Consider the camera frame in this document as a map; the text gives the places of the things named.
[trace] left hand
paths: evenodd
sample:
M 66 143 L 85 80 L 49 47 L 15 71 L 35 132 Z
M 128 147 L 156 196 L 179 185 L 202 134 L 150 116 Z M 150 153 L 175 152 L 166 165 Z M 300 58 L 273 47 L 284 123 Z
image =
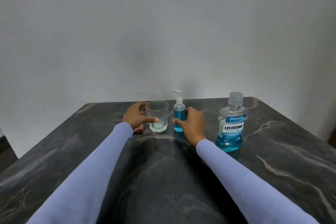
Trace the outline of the left hand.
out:
M 158 118 L 144 116 L 144 112 L 140 111 L 145 110 L 146 104 L 146 102 L 137 102 L 131 105 L 124 114 L 123 122 L 128 123 L 132 129 L 135 129 L 146 122 L 158 122 Z

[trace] forearm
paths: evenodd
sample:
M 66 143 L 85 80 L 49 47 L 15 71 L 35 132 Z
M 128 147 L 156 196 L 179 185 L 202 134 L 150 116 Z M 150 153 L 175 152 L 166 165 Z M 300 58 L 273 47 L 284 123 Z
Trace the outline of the forearm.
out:
M 221 181 L 249 224 L 317 223 L 312 216 L 211 141 L 200 141 L 196 151 Z
M 127 123 L 116 125 L 27 224 L 96 223 L 115 164 L 132 134 L 133 130 Z

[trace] white wall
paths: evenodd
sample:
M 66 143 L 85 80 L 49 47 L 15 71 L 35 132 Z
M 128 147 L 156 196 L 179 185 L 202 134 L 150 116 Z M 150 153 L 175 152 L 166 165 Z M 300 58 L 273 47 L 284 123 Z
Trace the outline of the white wall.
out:
M 336 109 L 334 66 L 319 75 L 335 1 L 0 0 L 0 125 L 21 157 L 85 103 L 178 88 L 242 91 L 319 134 L 310 121 Z

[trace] dark marble tabletop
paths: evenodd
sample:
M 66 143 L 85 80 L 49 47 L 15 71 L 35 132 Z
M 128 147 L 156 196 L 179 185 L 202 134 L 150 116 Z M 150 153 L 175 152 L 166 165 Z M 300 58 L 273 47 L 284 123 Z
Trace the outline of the dark marble tabletop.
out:
M 175 101 L 168 101 L 172 111 Z M 214 141 L 218 111 L 228 99 L 184 100 L 202 110 Z M 121 122 L 130 102 L 83 106 L 0 175 L 0 223 L 25 223 L 63 180 Z M 336 150 L 256 98 L 243 145 L 231 156 L 313 215 L 336 222 Z M 148 124 L 120 155 L 98 223 L 246 223 L 195 149 L 174 131 Z

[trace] white pump top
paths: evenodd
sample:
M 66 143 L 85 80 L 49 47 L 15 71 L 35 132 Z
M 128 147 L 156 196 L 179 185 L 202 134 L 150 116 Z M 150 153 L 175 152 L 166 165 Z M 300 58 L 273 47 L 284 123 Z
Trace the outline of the white pump top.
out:
M 181 96 L 182 91 L 181 90 L 171 90 L 171 91 L 177 93 L 176 103 L 177 104 L 182 104 L 183 103 L 183 98 Z

